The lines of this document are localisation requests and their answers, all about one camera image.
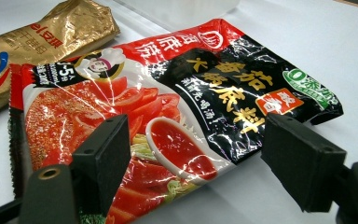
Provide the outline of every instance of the red sauce bowl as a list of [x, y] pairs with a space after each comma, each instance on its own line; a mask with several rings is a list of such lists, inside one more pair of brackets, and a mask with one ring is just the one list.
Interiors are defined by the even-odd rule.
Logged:
[[146, 139], [162, 165], [174, 175], [197, 185], [205, 184], [234, 166], [172, 119], [152, 119], [146, 126]]

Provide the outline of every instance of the green label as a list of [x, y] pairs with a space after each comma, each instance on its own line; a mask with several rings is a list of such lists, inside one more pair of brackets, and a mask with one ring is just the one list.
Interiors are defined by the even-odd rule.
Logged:
[[290, 86], [314, 99], [323, 109], [326, 109], [330, 104], [338, 104], [338, 99], [334, 93], [298, 68], [283, 72], [283, 77]]

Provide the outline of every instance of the white table surface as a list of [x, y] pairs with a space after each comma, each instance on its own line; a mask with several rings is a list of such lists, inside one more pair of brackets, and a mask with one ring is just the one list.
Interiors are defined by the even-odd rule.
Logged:
[[[59, 2], [0, 0], [0, 34], [39, 21]], [[98, 2], [112, 8], [121, 28], [112, 44], [166, 32], [113, 1]], [[348, 151], [345, 165], [358, 161], [358, 7], [331, 0], [241, 0], [223, 18], [337, 95], [345, 114], [312, 129]], [[142, 24], [144, 29], [134, 27]], [[13, 199], [7, 119], [7, 109], [1, 110], [0, 205]], [[336, 213], [336, 204], [329, 213], [302, 213], [256, 154], [137, 223], [336, 223]]]

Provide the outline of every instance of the plastic wrapper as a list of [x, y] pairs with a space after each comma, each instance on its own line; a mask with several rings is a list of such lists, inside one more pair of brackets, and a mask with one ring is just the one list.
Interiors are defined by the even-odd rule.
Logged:
[[127, 114], [131, 161], [106, 223], [235, 168], [262, 147], [267, 113], [313, 124], [343, 114], [324, 85], [220, 19], [18, 71], [23, 102], [12, 107], [24, 111], [34, 170], [69, 164], [103, 120]]
[[10, 63], [55, 63], [96, 50], [118, 33], [109, 7], [68, 0], [42, 20], [0, 35], [0, 108], [9, 99]]

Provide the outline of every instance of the gold foil packet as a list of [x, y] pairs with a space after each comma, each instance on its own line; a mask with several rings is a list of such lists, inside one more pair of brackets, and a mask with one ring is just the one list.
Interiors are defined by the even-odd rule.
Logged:
[[119, 33], [109, 7], [68, 0], [42, 20], [0, 35], [0, 108], [9, 99], [11, 63], [54, 63], [96, 50]]

